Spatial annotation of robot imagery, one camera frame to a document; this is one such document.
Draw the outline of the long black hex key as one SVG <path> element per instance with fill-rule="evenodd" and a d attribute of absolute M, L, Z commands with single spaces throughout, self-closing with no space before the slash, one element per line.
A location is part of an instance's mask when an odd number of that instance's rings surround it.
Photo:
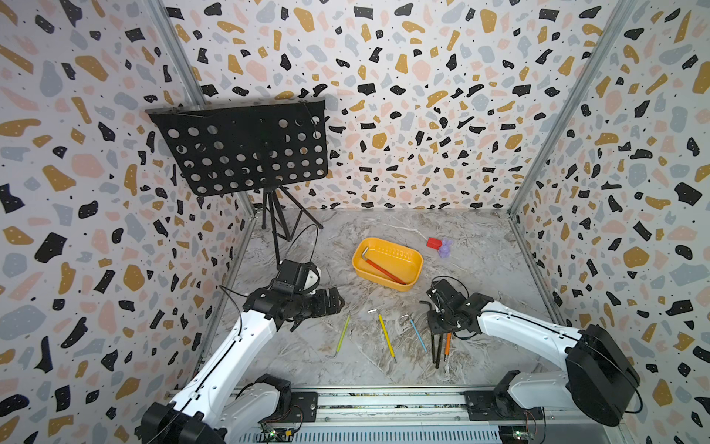
<path fill-rule="evenodd" d="M 432 303 L 429 301 L 419 301 L 420 305 L 425 305 L 425 320 L 426 320 L 426 325 L 428 327 L 429 331 L 429 338 L 430 338 L 430 349 L 431 349 L 431 357 L 432 357 L 432 363 L 436 365 L 436 344 L 435 344 L 435 335 L 432 331 L 431 327 L 431 322 L 430 322 L 430 314 L 432 313 L 433 306 Z"/>

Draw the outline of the blue hex key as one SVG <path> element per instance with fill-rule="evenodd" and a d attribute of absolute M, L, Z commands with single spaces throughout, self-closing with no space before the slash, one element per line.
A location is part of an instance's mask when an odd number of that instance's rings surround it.
<path fill-rule="evenodd" d="M 414 334 L 415 334 L 419 344 L 421 345 L 423 351 L 426 353 L 427 347 L 425 345 L 425 342 L 423 341 L 423 337 L 422 337 L 418 327 L 416 326 L 416 323 L 415 323 L 413 317 L 410 314 L 403 314 L 400 318 L 404 319 L 410 323 L 410 326 L 412 327 L 412 330 L 414 331 Z"/>

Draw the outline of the red hex key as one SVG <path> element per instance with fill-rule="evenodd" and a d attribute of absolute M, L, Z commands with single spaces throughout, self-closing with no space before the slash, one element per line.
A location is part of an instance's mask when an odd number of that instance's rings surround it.
<path fill-rule="evenodd" d="M 362 252 L 362 259 L 364 259 L 364 261 L 365 261 L 368 265 L 372 266 L 373 268 L 375 268 L 375 269 L 378 270 L 379 272 L 383 273 L 385 276 L 387 276 L 390 280 L 394 281 L 395 283 L 397 283 L 397 284 L 399 284 L 399 285 L 405 285 L 405 284 L 406 284 L 402 279 L 400 279 L 399 277 L 395 276 L 393 273 L 387 271 L 386 269 L 382 268 L 382 266 L 379 266 L 379 264 L 377 264 L 377 263 L 374 262 L 373 260 L 369 259 L 369 258 L 367 257 L 367 254 L 368 254 L 369 250 L 370 250 L 370 248 L 369 248 L 369 247 L 366 247 L 366 248 L 364 249 L 364 251 Z"/>

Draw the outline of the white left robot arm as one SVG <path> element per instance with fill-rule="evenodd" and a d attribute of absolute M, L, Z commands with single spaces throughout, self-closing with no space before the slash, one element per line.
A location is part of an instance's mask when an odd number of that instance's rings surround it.
<path fill-rule="evenodd" d="M 153 403 L 142 417 L 143 443 L 235 443 L 270 416 L 288 412 L 290 389 L 283 379 L 255 382 L 234 396 L 251 362 L 290 320 L 336 315 L 345 300 L 335 288 L 309 293 L 264 287 L 252 292 L 240 320 L 198 374 L 167 404 Z"/>

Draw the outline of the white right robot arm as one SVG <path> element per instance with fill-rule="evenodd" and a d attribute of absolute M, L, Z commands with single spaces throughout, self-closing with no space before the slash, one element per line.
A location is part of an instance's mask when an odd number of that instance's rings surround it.
<path fill-rule="evenodd" d="M 625 414 L 643 410 L 640 377 L 606 329 L 556 325 L 479 292 L 459 292 L 456 284 L 454 277 L 435 277 L 426 293 L 436 364 L 449 337 L 488 336 L 514 343 L 554 366 L 545 373 L 510 370 L 493 390 L 466 392 L 471 420 L 538 420 L 545 409 L 562 409 L 616 427 Z"/>

